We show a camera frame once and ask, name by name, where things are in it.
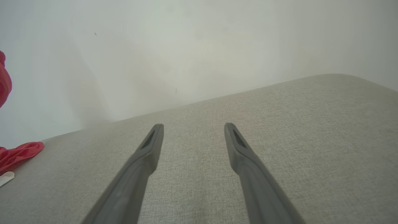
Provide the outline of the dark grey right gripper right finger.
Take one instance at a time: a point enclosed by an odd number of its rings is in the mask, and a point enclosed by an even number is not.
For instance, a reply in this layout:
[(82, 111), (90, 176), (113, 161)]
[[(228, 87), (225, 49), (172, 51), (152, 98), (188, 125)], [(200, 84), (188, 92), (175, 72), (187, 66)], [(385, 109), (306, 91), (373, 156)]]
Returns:
[(233, 123), (224, 135), (233, 171), (240, 177), (251, 224), (304, 224), (304, 220), (277, 181)]

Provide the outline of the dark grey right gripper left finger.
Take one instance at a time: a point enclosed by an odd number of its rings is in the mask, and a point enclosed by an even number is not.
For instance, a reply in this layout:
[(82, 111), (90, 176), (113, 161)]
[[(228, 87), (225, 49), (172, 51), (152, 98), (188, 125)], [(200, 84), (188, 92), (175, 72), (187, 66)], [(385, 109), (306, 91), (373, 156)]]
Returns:
[(84, 224), (136, 224), (148, 178), (157, 168), (164, 125), (155, 124), (84, 218)]

